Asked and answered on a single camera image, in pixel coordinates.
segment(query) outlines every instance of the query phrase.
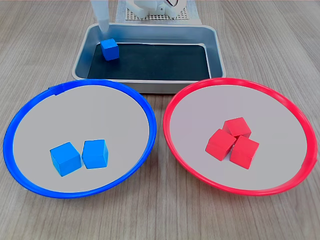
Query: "red cube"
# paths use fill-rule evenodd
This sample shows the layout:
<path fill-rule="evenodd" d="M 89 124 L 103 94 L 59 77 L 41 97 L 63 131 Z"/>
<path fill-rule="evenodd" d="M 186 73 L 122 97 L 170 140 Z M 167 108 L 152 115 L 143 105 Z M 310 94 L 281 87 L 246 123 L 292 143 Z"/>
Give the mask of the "red cube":
<path fill-rule="evenodd" d="M 249 138 L 251 135 L 251 130 L 243 117 L 225 121 L 222 129 L 236 139 L 239 136 Z"/>
<path fill-rule="evenodd" d="M 230 162 L 245 169 L 249 169 L 255 157 L 259 143 L 252 141 L 245 136 L 239 136 L 230 156 Z"/>
<path fill-rule="evenodd" d="M 235 137 L 222 129 L 218 129 L 209 139 L 205 151 L 219 161 L 222 161 L 228 155 L 236 140 Z"/>

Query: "white mesh grid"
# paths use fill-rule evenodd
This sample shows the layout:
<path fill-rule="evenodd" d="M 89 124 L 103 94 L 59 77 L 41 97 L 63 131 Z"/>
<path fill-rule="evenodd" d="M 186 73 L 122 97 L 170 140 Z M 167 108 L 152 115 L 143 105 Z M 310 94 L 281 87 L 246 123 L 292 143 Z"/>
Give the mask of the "white mesh grid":
<path fill-rule="evenodd" d="M 139 19 L 132 11 L 126 9 L 125 20 L 126 21 L 146 21 L 146 20 L 189 20 L 189 13 L 187 7 L 185 7 L 181 13 L 175 17 L 169 17 L 168 15 L 148 15 L 145 18 Z"/>

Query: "wood grain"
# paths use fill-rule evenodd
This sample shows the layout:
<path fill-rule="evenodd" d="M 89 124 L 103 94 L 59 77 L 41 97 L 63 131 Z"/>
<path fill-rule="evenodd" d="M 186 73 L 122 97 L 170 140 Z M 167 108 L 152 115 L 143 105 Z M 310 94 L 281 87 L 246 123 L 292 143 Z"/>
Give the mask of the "wood grain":
<path fill-rule="evenodd" d="M 115 19 L 117 2 L 110 1 Z M 264 84 L 292 100 L 320 140 L 320 2 L 197 1 L 217 30 L 227 77 Z M 73 80 L 88 1 L 0 1 L 0 141 L 18 110 L 48 87 Z M 167 147 L 162 119 L 172 96 L 144 95 L 158 135 L 148 160 L 122 184 L 81 199 L 34 194 L 10 175 L 0 150 L 3 240 L 317 240 L 320 167 L 296 188 L 246 197 L 210 187 Z"/>

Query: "blue rim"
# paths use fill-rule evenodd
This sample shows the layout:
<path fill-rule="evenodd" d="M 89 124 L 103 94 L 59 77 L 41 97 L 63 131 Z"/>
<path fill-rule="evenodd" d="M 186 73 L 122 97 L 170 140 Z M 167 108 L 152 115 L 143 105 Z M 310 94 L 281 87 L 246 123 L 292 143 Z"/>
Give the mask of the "blue rim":
<path fill-rule="evenodd" d="M 25 117 L 25 115 L 38 103 L 40 103 L 42 100 L 52 96 L 52 95 L 59 95 L 67 90 L 74 89 L 81 86 L 87 86 L 87 85 L 100 85 L 105 86 L 113 89 L 117 89 L 130 97 L 132 97 L 134 100 L 137 101 L 137 103 L 142 107 L 144 110 L 146 117 L 148 119 L 149 123 L 149 139 L 146 145 L 146 148 L 139 159 L 139 161 L 135 164 L 135 166 L 128 171 L 125 175 L 118 178 L 117 180 L 93 189 L 89 191 L 82 191 L 82 192 L 58 192 L 58 191 L 51 191 L 47 190 L 45 188 L 39 187 L 32 182 L 30 182 L 18 169 L 18 166 L 16 165 L 15 157 L 14 157 L 14 138 L 16 130 L 19 126 L 19 123 L 21 120 Z M 48 90 L 40 93 L 33 99 L 31 99 L 26 105 L 24 105 L 20 111 L 14 116 L 13 120 L 11 121 L 3 141 L 3 156 L 5 164 L 11 173 L 11 175 L 14 177 L 14 179 L 21 184 L 26 189 L 36 193 L 40 194 L 46 197 L 50 198 L 58 198 L 58 199 L 74 199 L 74 198 L 82 198 L 91 196 L 94 194 L 101 193 L 103 191 L 106 191 L 108 189 L 111 189 L 115 187 L 116 185 L 122 183 L 127 178 L 129 178 L 133 173 L 135 173 L 141 165 L 147 160 L 152 148 L 155 145 L 156 141 L 156 135 L 157 135 L 157 122 L 156 122 L 156 116 L 154 111 L 152 110 L 150 104 L 147 102 L 147 100 L 137 91 L 134 89 L 123 85 L 118 82 L 104 80 L 104 79 L 83 79 L 83 80 L 75 80 L 75 81 L 69 81 L 66 83 L 62 83 L 57 86 L 50 87 Z"/>

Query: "plate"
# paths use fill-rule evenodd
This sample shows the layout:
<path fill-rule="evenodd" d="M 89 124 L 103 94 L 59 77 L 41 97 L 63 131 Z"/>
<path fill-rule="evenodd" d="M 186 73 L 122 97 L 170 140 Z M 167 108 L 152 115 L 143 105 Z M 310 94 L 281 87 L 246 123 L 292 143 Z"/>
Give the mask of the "plate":
<path fill-rule="evenodd" d="M 3 142 L 11 175 L 30 191 L 52 198 L 80 198 L 106 191 L 145 162 L 156 139 L 155 114 L 147 100 L 121 83 L 84 79 L 66 82 L 30 100 L 13 118 Z M 82 167 L 61 177 L 50 149 L 104 139 L 105 168 Z"/>
<path fill-rule="evenodd" d="M 224 122 L 243 117 L 259 148 L 249 169 L 209 155 L 209 138 Z M 280 93 L 237 78 L 193 83 L 169 103 L 163 118 L 167 144 L 180 164 L 203 182 L 240 195 L 265 196 L 300 184 L 317 162 L 314 130 Z"/>

